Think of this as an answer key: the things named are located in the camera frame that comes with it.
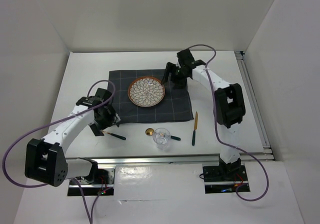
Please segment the gold fork green handle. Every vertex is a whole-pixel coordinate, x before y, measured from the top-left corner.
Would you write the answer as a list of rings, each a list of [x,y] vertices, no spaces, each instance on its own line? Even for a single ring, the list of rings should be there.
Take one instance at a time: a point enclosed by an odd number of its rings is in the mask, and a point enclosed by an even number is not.
[[[121,135],[118,135],[118,134],[115,134],[115,133],[111,133],[111,132],[107,132],[107,131],[102,131],[102,133],[103,134],[107,134],[107,135],[112,136],[112,137],[115,137],[117,139],[123,140],[123,141],[125,141],[127,139],[124,136],[121,136]]]

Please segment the floral patterned ceramic plate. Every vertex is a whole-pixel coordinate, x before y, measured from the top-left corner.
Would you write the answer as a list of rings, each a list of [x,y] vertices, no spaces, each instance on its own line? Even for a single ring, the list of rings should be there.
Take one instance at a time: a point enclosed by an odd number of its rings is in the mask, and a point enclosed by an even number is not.
[[[129,100],[138,107],[148,108],[159,104],[165,97],[165,86],[153,76],[135,79],[128,88]]]

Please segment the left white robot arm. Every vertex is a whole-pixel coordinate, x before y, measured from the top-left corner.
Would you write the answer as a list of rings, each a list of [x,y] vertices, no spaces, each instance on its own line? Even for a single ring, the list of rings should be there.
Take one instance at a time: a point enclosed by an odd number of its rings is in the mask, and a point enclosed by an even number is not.
[[[119,125],[120,117],[112,100],[113,93],[98,88],[95,95],[84,96],[76,102],[68,120],[42,139],[30,140],[26,146],[25,176],[53,187],[78,177],[88,184],[97,181],[96,161],[86,157],[67,160],[65,154],[85,127],[90,127],[94,136],[100,137],[106,128]]]

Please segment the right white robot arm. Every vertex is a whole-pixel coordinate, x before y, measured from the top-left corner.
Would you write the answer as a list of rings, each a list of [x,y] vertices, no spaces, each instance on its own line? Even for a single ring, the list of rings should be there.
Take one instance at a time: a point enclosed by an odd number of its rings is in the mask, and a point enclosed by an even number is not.
[[[187,79],[193,79],[211,91],[213,100],[214,133],[222,144],[218,157],[218,174],[230,180],[241,167],[239,129],[246,114],[242,87],[231,84],[215,74],[209,63],[195,60],[189,49],[177,53],[177,64],[168,62],[162,84],[173,82],[174,88],[182,89]]]

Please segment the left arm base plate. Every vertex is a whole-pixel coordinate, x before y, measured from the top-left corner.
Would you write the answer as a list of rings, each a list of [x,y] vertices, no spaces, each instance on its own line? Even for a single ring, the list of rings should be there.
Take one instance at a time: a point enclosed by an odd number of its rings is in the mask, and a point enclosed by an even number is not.
[[[94,180],[88,181],[84,177],[77,177],[84,196],[113,196],[115,182],[115,168],[98,169]]]

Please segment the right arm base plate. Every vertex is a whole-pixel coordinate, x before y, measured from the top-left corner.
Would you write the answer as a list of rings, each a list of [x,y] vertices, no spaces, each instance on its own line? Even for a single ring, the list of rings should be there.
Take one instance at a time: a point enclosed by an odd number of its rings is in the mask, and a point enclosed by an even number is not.
[[[227,194],[238,192],[250,192],[249,179],[243,164],[229,174],[223,173],[219,165],[203,166],[199,178],[204,181],[206,194]]]

